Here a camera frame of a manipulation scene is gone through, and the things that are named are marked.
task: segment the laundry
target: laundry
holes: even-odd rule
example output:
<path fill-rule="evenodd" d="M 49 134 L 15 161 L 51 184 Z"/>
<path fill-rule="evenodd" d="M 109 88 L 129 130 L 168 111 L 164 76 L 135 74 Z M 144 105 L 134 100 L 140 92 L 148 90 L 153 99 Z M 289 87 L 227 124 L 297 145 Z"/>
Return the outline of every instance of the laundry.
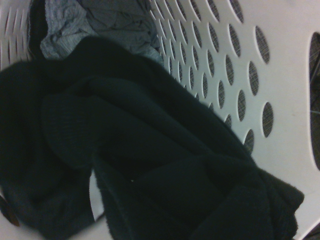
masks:
<path fill-rule="evenodd" d="M 84 37 L 100 36 L 120 44 L 133 54 L 164 65 L 157 51 L 160 44 L 148 0 L 79 2 L 32 1 L 29 49 L 36 58 L 64 59 Z"/>
<path fill-rule="evenodd" d="M 48 30 L 40 48 L 46 59 L 63 59 L 84 37 L 98 35 L 86 14 L 76 0 L 45 0 Z"/>
<path fill-rule="evenodd" d="M 114 239 L 284 240 L 303 194 L 259 169 L 163 67 L 102 38 L 0 73 L 0 185 L 48 239 L 91 225 L 95 171 Z"/>

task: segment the white plastic laundry basket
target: white plastic laundry basket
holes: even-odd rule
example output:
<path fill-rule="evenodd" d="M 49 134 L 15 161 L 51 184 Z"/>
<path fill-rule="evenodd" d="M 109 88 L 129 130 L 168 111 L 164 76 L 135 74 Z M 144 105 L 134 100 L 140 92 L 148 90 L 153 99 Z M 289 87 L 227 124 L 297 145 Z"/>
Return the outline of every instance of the white plastic laundry basket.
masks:
<path fill-rule="evenodd" d="M 0 0 L 1 69 L 29 58 L 29 4 Z M 309 48 L 313 33 L 320 32 L 320 1 L 152 0 L 151 5 L 168 71 L 231 126 L 259 167 L 305 194 L 296 212 L 294 239 L 301 240 L 320 221 L 309 112 Z M 0 225 L 1 239 L 41 239 L 2 216 Z M 105 240 L 106 232 L 100 223 L 74 239 Z"/>

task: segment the clothing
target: clothing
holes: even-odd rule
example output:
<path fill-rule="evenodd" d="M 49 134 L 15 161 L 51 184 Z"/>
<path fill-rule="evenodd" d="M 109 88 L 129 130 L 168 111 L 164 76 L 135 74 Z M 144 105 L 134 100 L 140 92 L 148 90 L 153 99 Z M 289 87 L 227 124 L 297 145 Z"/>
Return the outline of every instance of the clothing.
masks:
<path fill-rule="evenodd" d="M 86 14 L 76 0 L 45 0 L 48 31 L 40 48 L 46 59 L 63 59 L 84 37 L 98 35 Z"/>
<path fill-rule="evenodd" d="M 150 46 L 160 47 L 149 0 L 77 1 L 87 11 L 90 26 L 100 36 L 138 55 Z"/>
<path fill-rule="evenodd" d="M 144 56 L 154 60 L 160 65 L 164 65 L 163 58 L 156 50 L 160 47 L 157 37 L 156 26 L 149 15 L 150 4 L 145 0 L 135 2 L 132 0 L 122 1 L 125 10 L 131 11 L 131 14 L 139 13 L 141 16 L 131 16 L 128 13 L 118 12 L 108 14 L 108 20 L 119 22 L 118 16 L 125 16 L 126 22 L 122 19 L 124 26 L 118 26 L 119 29 L 110 29 L 109 26 L 101 27 L 100 36 L 113 40 L 121 44 L 134 54 Z M 94 0 L 90 1 L 95 5 L 110 5 L 110 1 Z M 98 36 L 87 20 L 91 19 L 92 9 L 87 11 L 81 7 L 76 0 L 33 0 L 29 14 L 29 49 L 36 59 L 64 59 L 77 46 L 84 37 Z"/>
<path fill-rule="evenodd" d="M 259 169 L 219 117 L 160 65 L 108 40 L 88 37 L 62 61 L 4 70 L 0 116 L 4 196 L 49 239 L 94 221 L 92 168 L 115 240 L 296 233 L 303 194 Z"/>

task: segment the folded cloth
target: folded cloth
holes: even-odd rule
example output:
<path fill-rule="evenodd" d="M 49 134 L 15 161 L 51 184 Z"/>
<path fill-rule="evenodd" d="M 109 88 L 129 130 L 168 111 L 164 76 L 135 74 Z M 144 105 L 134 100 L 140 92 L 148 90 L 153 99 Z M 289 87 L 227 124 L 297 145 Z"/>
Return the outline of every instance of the folded cloth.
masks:
<path fill-rule="evenodd" d="M 108 40 L 4 70 L 0 116 L 4 196 L 48 239 L 93 222 L 92 167 L 117 240 L 289 240 L 297 231 L 303 194 L 259 169 L 160 65 Z"/>

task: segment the white plastic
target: white plastic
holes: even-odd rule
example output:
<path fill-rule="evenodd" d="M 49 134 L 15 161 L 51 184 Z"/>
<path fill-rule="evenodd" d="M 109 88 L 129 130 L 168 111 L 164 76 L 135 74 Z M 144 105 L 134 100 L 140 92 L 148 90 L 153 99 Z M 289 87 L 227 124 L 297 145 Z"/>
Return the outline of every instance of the white plastic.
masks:
<path fill-rule="evenodd" d="M 30 58 L 27 50 L 27 13 L 31 0 L 0 0 L 0 69 L 12 63 Z M 314 32 L 320 32 L 320 1 L 314 0 L 238 0 L 243 23 L 237 17 L 229 0 L 213 0 L 219 13 L 219 21 L 211 11 L 212 0 L 192 0 L 198 8 L 197 17 L 191 0 L 180 0 L 185 11 L 184 19 L 177 0 L 151 0 L 152 12 L 158 35 L 166 48 L 165 67 L 179 81 L 179 62 L 182 68 L 181 84 L 225 120 L 232 119 L 232 129 L 244 142 L 249 130 L 254 133 L 252 156 L 257 164 L 276 177 L 297 187 L 305 194 L 305 200 L 296 212 L 299 229 L 296 240 L 301 240 L 320 221 L 320 173 L 316 167 L 310 135 L 309 96 L 309 48 Z M 172 9 L 171 16 L 167 4 Z M 188 43 L 184 40 L 180 23 L 184 26 Z M 175 37 L 170 29 L 170 22 Z M 193 23 L 201 38 L 197 42 Z M 217 35 L 219 51 L 211 40 L 208 23 Z M 237 56 L 230 37 L 229 25 L 234 28 L 240 43 L 241 54 Z M 270 59 L 263 60 L 256 39 L 258 26 L 267 41 Z M 184 64 L 181 44 L 186 52 Z M 198 56 L 198 69 L 194 62 L 193 46 Z M 214 62 L 214 75 L 208 63 L 207 50 Z M 230 85 L 226 72 L 226 55 L 234 72 Z M 249 81 L 249 62 L 257 69 L 259 87 L 254 96 Z M 193 88 L 189 68 L 194 75 Z M 207 78 L 205 98 L 203 74 Z M 220 108 L 219 82 L 224 87 L 224 104 Z M 238 95 L 245 95 L 245 114 L 242 121 L 238 114 Z M 268 137 L 263 131 L 263 110 L 270 103 L 273 110 L 273 126 Z M 35 231 L 25 227 L 16 228 L 0 215 L 0 236 L 3 240 L 40 240 Z M 108 229 L 105 220 L 84 230 L 72 239 L 105 240 Z"/>

